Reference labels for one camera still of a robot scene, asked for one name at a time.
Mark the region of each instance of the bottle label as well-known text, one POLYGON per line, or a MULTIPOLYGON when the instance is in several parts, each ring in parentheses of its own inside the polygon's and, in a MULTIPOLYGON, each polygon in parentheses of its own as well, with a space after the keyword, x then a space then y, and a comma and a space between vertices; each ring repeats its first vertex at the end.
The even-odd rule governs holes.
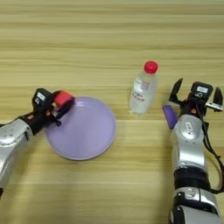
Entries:
POLYGON ((143 82, 136 84, 131 92, 129 107, 133 112, 145 113, 150 106, 152 97, 150 83, 143 82))

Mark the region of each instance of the plastic bottle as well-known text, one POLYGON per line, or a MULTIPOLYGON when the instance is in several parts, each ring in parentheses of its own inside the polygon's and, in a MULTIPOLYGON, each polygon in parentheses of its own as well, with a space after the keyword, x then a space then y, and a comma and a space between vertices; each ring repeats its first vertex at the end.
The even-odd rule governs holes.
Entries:
POLYGON ((144 70, 136 77, 129 98, 130 112, 143 114, 149 110, 157 90, 157 70, 158 64, 155 61, 147 61, 144 70))

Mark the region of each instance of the table surface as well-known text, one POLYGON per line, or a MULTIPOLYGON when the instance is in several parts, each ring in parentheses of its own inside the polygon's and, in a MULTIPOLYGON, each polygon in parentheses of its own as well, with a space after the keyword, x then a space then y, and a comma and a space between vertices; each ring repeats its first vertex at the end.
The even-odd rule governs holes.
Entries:
MULTIPOLYGON (((161 106, 183 77, 224 90, 223 0, 0 0, 0 117, 31 110, 36 88, 99 98, 117 120, 113 145, 74 162, 38 135, 15 164, 1 200, 4 224, 162 224, 172 206, 172 147, 161 106), (150 113, 128 110, 146 60, 158 61, 150 113)), ((209 135, 224 159, 223 113, 208 111, 209 135)), ((213 186, 218 173, 207 157, 213 186)), ((224 194, 217 197, 224 216, 224 194)))

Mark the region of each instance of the lavender plate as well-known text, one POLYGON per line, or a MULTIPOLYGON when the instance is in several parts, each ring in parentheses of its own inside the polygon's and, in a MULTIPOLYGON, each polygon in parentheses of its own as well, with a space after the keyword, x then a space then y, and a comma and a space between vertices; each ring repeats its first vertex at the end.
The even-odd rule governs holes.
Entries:
POLYGON ((115 116, 108 106, 95 98, 75 98, 74 106, 60 120, 61 126, 52 124, 45 132, 50 145, 64 158, 97 157, 115 138, 115 116))

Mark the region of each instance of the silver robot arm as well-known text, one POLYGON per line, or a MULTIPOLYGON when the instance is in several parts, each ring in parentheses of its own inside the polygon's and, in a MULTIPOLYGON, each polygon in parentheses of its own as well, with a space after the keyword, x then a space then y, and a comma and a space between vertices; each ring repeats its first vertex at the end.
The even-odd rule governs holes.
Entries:
POLYGON ((171 133, 172 169, 176 188, 170 216, 173 224, 222 223, 216 198, 209 191, 201 127, 199 118, 182 115, 171 133))
POLYGON ((30 126, 17 119, 0 128, 0 194, 6 187, 14 165, 14 156, 32 139, 30 126))
POLYGON ((0 197, 4 192, 11 171, 14 157, 45 126, 56 123, 74 105, 74 97, 64 91, 50 93, 38 88, 32 98, 33 111, 0 128, 0 197))
POLYGON ((169 223, 221 224, 221 213, 214 193, 224 192, 224 165, 210 144, 208 122, 204 122, 203 116, 206 115, 207 108, 223 111, 222 93, 216 88, 213 102, 208 102, 213 87, 194 82, 190 94, 180 101, 177 93, 182 80, 176 82, 169 99, 180 106, 179 119, 171 113, 171 106, 164 106, 164 114, 172 130, 172 170, 175 185, 169 223), (219 162, 222 172, 222 185, 219 190, 210 186, 204 145, 219 162))

